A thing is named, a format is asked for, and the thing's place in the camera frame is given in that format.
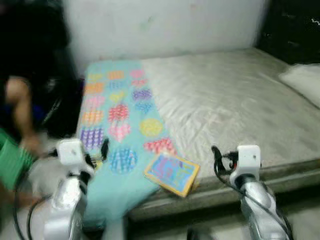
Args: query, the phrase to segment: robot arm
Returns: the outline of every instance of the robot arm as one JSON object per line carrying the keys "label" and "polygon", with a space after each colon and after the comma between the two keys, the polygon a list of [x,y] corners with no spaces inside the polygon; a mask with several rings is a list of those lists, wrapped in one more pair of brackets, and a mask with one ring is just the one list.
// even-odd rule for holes
{"label": "robot arm", "polygon": [[44,239],[80,240],[87,206],[87,186],[95,171],[79,139],[60,141],[57,153],[69,172],[51,200],[49,217],[44,225]]}
{"label": "robot arm", "polygon": [[[257,145],[240,145],[237,151],[221,155],[212,147],[217,177],[239,193],[241,210],[253,240],[292,240],[290,226],[277,211],[276,200],[266,185],[259,181],[261,153]],[[226,170],[222,158],[228,158],[231,170]],[[228,175],[229,182],[220,175]]]}

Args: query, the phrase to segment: white wall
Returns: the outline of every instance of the white wall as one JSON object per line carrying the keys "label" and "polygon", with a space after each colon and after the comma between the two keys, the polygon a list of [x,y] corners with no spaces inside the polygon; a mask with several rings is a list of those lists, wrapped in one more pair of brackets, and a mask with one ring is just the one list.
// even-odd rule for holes
{"label": "white wall", "polygon": [[65,0],[79,73],[105,59],[248,48],[267,0]]}

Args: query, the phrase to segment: yellow book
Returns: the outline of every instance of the yellow book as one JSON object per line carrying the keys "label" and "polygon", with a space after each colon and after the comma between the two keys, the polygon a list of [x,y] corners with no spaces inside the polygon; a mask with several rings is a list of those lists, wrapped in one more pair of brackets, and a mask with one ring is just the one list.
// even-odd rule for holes
{"label": "yellow book", "polygon": [[147,178],[169,191],[187,196],[200,166],[175,155],[161,153],[145,169]]}

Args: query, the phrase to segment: white pillow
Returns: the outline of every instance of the white pillow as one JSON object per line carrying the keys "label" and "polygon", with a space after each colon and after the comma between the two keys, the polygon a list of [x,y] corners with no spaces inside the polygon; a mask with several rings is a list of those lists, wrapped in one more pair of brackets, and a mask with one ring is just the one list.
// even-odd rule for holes
{"label": "white pillow", "polygon": [[320,64],[297,64],[279,77],[320,108]]}

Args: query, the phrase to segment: colorful polka dot blanket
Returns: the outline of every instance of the colorful polka dot blanket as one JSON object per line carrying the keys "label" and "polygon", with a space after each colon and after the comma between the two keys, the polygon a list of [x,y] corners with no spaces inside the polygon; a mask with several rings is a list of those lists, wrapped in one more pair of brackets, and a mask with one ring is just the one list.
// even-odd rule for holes
{"label": "colorful polka dot blanket", "polygon": [[103,61],[88,67],[77,128],[95,157],[109,139],[107,159],[88,187],[85,227],[121,218],[159,186],[144,170],[156,154],[176,149],[153,100],[139,61]]}

